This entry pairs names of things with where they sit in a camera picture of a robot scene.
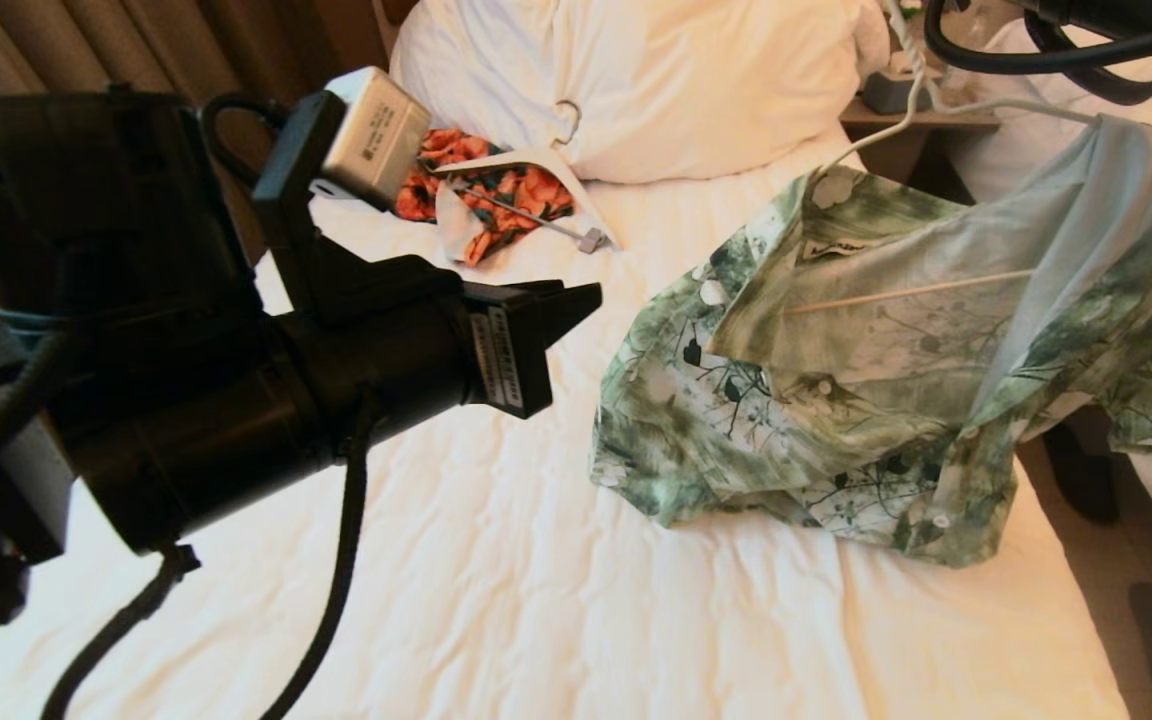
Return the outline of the wooden nightstand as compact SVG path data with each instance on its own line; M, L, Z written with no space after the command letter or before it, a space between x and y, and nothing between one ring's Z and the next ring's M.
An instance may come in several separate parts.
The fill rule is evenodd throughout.
M943 114L919 111L901 132L859 150L870 173L899 182L940 199L970 204L972 195L948 160L948 146L975 141L1001 127L991 113Z

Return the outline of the grey tissue box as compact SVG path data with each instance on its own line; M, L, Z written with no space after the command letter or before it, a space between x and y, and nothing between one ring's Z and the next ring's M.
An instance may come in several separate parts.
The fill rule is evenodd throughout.
M893 51L886 67L869 74L864 81L861 104L876 114L905 114L914 83L914 61L905 51Z

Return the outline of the white hanger with metal bar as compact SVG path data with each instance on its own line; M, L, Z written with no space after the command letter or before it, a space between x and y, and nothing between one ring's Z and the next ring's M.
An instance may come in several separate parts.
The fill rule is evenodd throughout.
M598 206L594 205L593 197L589 195L584 183L581 182L581 179L576 177L576 174L568 167L563 156L559 152L559 149L566 147L568 143L575 141L576 132L579 131L582 120L581 106L571 100L559 100L556 105L558 108L573 111L570 129L568 129L564 137L553 138L544 147L536 146L511 150L500 152L497 156L486 156L486 158L444 165L444 167L431 170L431 174L435 177L445 179L449 176L467 176L470 173L497 170L507 167L540 167L552 173L559 183L570 192L576 209L591 220L591 228L582 233L571 232L571 229L563 227L563 225L540 220L535 214L524 213L524 217L535 219L536 222L548 227L552 232L566 234L566 236L576 242L581 252L594 253L594 251L602 249L611 250L612 252L621 252L623 247L613 236L609 223L607 223Z

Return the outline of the clear plastic bottle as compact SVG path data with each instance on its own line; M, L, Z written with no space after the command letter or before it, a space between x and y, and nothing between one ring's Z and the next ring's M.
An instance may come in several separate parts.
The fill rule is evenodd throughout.
M986 51L998 29L1020 17L1020 9L1006 0L946 0L941 29L947 40L967 50ZM941 92L947 104L965 104L969 74L946 61Z

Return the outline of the cream wire clothes hanger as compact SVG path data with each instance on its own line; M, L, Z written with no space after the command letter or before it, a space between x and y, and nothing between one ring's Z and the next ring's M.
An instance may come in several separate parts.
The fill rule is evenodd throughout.
M910 31L908 23L905 23L904 14L899 0L882 0L882 5L886 6L888 13L888 26L890 31L895 33L900 50L905 54L905 58L911 63L911 71L914 71L914 83L905 96L905 113L901 115L899 122L881 131L874 132L872 136L861 138L861 141L855 141L850 146L847 146L841 154L835 156L831 161L818 167L812 173L812 179L823 179L828 176L832 168L838 167L842 160L850 158L850 156L859 154L859 151L867 149L879 141L887 141L893 136L904 132L905 129L914 126L914 119L916 111L918 111L918 101L922 92L925 90L929 92L929 100L931 100L932 109L937 111L938 114L945 115L965 115L973 114L977 111L984 109L996 109L996 108L1011 108L1020 111L1028 111L1028 113L1046 115L1046 118L1056 118L1059 120L1069 120L1069 122L1079 123L1083 126L1089 126L1094 122L1094 118L1089 118L1087 114L1075 113L1075 111L1052 108L1052 106L1043 103L1030 103L1023 99L1014 99L1014 97L1005 97L1005 99L993 100L988 103L975 103L970 105L952 106L942 101L940 96L940 90L935 86L925 86L925 71L927 71L927 61L925 61L923 46L920 41L916 41L914 38L914 32ZM805 313L819 313L819 311L838 309L838 306L856 306L863 304L873 304L873 302L881 302L888 300L905 300L905 297L911 297L916 295L922 295L922 293L933 293L933 291L950 291L950 290L963 290L963 288L991 285L998 282L1009 282L1009 281L1021 281L1021 279L1026 279L1032 275L1033 270L1023 270L1023 272L1007 272L993 275L980 275L975 278L961 279L961 281L941 282L937 285L927 285L922 287L909 287L901 288L901 290L882 291L882 293L869 293L869 295L858 295L852 297L846 297L846 300L831 300L827 302L818 302L818 304L804 304L797 306L786 306L783 314L805 314Z

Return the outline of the black slipper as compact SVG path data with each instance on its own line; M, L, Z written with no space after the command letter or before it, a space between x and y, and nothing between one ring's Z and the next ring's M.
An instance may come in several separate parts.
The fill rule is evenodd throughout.
M1115 524L1120 511L1108 447L1108 416L1101 407L1082 407L1066 416L1043 433L1043 446L1064 502L1094 524Z

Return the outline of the brown wooden headboard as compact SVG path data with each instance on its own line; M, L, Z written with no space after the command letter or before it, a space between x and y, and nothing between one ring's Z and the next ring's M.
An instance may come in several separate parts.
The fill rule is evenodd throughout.
M376 14L384 50L392 53L396 45L399 29L420 0L371 0Z

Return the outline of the brown curtain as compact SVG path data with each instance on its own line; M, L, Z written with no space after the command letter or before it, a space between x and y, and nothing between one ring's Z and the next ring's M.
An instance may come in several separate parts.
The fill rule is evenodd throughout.
M0 94L128 83L291 106L389 55L371 0L0 0Z

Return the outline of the orange floral garment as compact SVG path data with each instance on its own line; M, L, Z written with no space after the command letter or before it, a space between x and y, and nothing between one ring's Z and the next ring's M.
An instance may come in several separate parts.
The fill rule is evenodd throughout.
M407 222L435 225L449 260L465 266L511 247L541 222L573 215L571 192L539 165L435 174L450 164L502 152L461 129L430 129L392 213Z

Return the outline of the white duvet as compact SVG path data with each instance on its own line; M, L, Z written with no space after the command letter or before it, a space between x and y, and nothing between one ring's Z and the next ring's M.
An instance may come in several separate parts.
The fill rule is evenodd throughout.
M1087 94L1064 76L984 76L970 74L969 99L978 103L1018 97L1085 115L1111 114L1152 126L1152 99L1121 106ZM968 141L952 141L947 156L973 200L993 200L1064 150L1083 124L1016 108L996 108L998 128Z

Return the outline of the green floral print shirt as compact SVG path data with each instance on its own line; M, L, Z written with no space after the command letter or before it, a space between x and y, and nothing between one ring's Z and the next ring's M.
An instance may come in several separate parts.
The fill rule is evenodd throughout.
M635 316L602 376L598 486L662 526L761 510L967 568L996 555L1016 446L1079 407L1152 454L1152 126L1098 118L975 205L812 173Z

